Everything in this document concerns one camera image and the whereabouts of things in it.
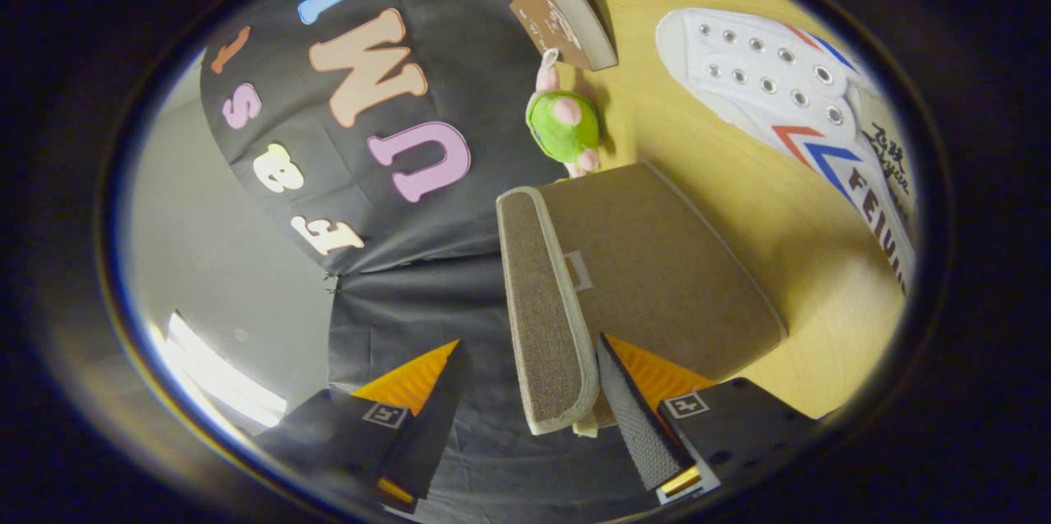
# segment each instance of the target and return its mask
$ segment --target wooden table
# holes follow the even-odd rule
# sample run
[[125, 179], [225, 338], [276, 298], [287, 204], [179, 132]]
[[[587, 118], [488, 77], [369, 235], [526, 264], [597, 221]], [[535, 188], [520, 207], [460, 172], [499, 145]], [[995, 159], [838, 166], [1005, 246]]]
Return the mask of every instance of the wooden table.
[[597, 0], [620, 64], [558, 64], [562, 86], [604, 122], [604, 168], [651, 161], [705, 213], [787, 326], [780, 348], [739, 375], [819, 417], [866, 379], [894, 333], [904, 295], [850, 203], [823, 176], [725, 124], [657, 56], [661, 18], [691, 6], [749, 13], [829, 39], [791, 0]]

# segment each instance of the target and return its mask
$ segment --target plush toy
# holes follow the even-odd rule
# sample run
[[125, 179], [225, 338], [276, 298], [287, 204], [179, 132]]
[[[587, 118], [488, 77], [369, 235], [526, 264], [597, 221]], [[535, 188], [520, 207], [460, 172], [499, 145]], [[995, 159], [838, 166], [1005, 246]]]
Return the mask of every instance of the plush toy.
[[526, 125], [548, 156], [565, 165], [570, 176], [582, 176], [598, 168], [598, 113], [580, 95], [559, 89], [557, 58], [556, 48], [543, 54]]

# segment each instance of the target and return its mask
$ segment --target book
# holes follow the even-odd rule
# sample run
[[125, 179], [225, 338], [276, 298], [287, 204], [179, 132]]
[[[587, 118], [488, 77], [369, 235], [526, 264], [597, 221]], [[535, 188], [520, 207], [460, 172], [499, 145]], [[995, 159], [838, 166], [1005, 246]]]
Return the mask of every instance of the book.
[[563, 62], [588, 70], [616, 65], [617, 54], [588, 0], [512, 0], [511, 11], [541, 54], [556, 47]]

